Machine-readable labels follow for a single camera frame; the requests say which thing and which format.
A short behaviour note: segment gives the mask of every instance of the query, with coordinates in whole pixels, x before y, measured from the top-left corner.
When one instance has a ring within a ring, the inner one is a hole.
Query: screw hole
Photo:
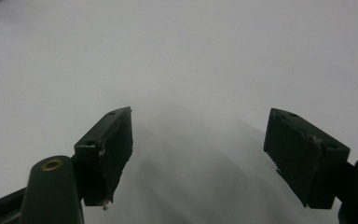
[[[42,170],[44,171],[51,171],[59,168],[62,165],[62,160],[53,159],[50,161],[46,161],[42,165]]]

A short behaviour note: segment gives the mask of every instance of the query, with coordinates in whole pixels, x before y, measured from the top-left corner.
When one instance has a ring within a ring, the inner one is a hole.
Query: plastic part
[[[264,150],[304,206],[331,208],[348,147],[300,116],[272,108]]]

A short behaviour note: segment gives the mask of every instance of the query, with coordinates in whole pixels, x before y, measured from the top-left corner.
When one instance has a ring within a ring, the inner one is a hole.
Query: brass insert
[[[62,164],[63,164],[62,160],[52,159],[52,160],[49,160],[49,161],[46,161],[45,163],[43,163],[42,170],[52,171],[52,170],[59,168]]]

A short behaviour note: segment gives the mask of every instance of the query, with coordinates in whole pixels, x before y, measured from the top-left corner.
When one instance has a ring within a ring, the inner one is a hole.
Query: white surface
[[[358,1],[0,1],[0,197],[127,105],[134,154],[86,223],[337,223],[263,133],[289,110],[358,160]]]

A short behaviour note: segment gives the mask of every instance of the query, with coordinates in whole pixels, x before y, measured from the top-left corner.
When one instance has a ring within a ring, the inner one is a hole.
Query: white background
[[[127,105],[134,153],[86,223],[337,223],[262,146],[277,107],[358,160],[358,1],[0,1],[0,197]]]

